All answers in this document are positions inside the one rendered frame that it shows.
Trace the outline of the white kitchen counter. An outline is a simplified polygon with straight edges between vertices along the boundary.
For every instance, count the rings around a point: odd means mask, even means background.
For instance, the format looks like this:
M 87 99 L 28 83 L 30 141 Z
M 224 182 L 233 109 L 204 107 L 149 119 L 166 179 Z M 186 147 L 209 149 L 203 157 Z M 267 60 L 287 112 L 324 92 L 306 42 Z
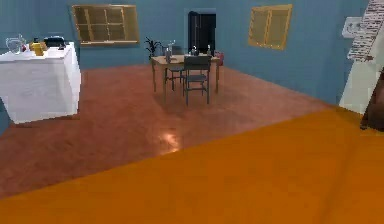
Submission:
M 43 56 L 27 51 L 0 55 L 0 98 L 15 124 L 78 112 L 81 71 L 70 42 Z

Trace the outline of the grey dining chair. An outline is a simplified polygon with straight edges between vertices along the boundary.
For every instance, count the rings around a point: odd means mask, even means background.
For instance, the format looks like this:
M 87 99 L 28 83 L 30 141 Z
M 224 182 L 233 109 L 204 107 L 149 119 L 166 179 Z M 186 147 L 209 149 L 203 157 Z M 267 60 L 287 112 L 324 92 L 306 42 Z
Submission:
M 185 56 L 184 70 L 186 75 L 183 82 L 183 95 L 186 105 L 189 105 L 189 93 L 200 91 L 206 96 L 206 103 L 210 103 L 210 56 Z
M 182 47 L 173 46 L 172 55 L 183 55 L 183 54 L 184 54 L 184 50 Z M 184 68 L 182 66 L 172 67 L 169 69 L 169 71 L 171 72 L 171 77 L 169 78 L 169 80 L 171 81 L 171 89 L 175 90 L 175 81 L 179 80 L 179 82 L 182 82 L 182 79 L 184 78 L 183 76 Z

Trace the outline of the wooden dining table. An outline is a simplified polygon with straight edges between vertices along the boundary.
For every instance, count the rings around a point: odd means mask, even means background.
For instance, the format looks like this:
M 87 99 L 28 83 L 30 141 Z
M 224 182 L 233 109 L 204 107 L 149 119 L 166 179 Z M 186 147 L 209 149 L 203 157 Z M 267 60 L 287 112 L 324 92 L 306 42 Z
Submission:
M 150 58 L 153 91 L 157 91 L 156 71 L 159 71 L 163 91 L 163 101 L 166 101 L 167 82 L 170 80 L 168 72 L 173 68 L 182 67 L 184 65 L 184 58 L 185 55 L 171 56 L 170 61 L 167 61 L 165 56 L 155 56 Z M 218 92 L 220 58 L 213 56 L 211 58 L 211 63 L 215 65 L 215 92 Z

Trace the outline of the clear glass vase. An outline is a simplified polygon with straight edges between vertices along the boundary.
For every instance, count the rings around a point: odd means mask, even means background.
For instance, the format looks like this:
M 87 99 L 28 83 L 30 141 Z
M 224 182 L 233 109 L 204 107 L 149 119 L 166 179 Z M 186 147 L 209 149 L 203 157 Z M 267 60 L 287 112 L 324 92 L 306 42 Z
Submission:
M 173 53 L 173 46 L 175 44 L 175 41 L 170 41 L 167 46 L 163 47 L 163 53 L 165 56 L 165 60 L 167 63 L 171 62 L 171 57 Z

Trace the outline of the dark house plant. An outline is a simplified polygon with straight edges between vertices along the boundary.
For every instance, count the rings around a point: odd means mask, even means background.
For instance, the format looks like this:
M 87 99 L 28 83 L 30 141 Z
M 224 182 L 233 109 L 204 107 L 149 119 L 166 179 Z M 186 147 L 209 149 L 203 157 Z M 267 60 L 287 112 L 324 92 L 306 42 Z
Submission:
M 145 43 L 147 44 L 146 50 L 149 52 L 148 59 L 154 57 L 156 49 L 162 46 L 160 41 L 155 41 L 150 38 L 146 38 Z

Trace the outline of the dark room door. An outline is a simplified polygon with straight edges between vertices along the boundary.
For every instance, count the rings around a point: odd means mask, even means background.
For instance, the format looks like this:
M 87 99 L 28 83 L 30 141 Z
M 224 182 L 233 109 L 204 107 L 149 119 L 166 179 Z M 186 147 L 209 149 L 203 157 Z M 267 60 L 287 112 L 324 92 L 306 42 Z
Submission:
M 188 13 L 188 50 L 196 47 L 200 53 L 215 50 L 216 15 L 195 11 Z

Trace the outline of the narrow yellow framed window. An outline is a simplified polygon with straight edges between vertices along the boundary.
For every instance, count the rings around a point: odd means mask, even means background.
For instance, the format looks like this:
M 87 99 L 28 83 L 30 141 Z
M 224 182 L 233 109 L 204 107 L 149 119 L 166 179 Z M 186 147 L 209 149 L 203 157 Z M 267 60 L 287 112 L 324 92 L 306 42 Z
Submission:
M 253 7 L 248 30 L 248 44 L 255 47 L 284 50 L 292 9 L 292 4 Z

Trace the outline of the wide yellow framed window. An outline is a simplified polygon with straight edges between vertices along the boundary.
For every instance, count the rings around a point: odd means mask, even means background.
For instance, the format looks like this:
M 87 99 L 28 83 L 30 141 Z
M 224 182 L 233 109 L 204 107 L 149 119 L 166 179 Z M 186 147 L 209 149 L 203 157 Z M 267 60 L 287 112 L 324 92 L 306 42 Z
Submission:
M 135 5 L 82 4 L 71 7 L 81 45 L 138 44 Z

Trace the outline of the black toaster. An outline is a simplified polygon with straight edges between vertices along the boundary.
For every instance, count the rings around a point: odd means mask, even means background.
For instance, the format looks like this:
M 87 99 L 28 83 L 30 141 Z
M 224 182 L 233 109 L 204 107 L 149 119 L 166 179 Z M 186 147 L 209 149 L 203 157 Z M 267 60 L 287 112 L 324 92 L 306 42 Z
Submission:
M 44 43 L 48 48 L 64 49 L 66 47 L 65 39 L 62 36 L 45 37 Z

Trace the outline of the yellow box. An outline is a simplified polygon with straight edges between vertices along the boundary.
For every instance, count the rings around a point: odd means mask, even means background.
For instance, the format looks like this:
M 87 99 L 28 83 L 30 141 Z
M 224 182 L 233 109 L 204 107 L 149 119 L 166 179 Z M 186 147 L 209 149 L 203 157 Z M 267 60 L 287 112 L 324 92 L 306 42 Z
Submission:
M 40 42 L 38 38 L 34 38 L 29 44 L 29 49 L 34 51 L 36 56 L 43 56 L 47 47 L 44 42 Z

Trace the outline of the brown wooden furniture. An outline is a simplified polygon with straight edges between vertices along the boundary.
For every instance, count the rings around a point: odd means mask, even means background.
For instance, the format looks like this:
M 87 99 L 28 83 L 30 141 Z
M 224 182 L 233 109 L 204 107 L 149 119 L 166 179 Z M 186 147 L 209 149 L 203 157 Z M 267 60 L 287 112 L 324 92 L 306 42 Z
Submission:
M 384 68 L 380 71 L 375 89 L 360 122 L 360 128 L 384 132 Z

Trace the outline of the clear glass bowl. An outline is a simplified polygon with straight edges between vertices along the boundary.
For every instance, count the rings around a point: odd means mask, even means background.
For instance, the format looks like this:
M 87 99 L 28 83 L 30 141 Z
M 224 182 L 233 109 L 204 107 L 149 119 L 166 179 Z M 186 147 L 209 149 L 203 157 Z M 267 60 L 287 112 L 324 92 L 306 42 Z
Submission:
M 7 38 L 6 46 L 13 54 L 20 54 L 26 50 L 26 41 L 21 34 L 17 37 Z

